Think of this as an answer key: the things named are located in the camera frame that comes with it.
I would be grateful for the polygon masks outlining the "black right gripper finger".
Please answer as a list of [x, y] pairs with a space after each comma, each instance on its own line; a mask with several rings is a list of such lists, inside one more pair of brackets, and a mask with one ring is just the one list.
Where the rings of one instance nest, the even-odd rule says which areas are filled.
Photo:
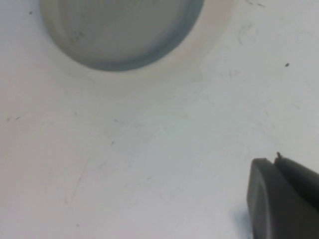
[[247, 205], [255, 239], [319, 237], [319, 175], [280, 154], [252, 160]]

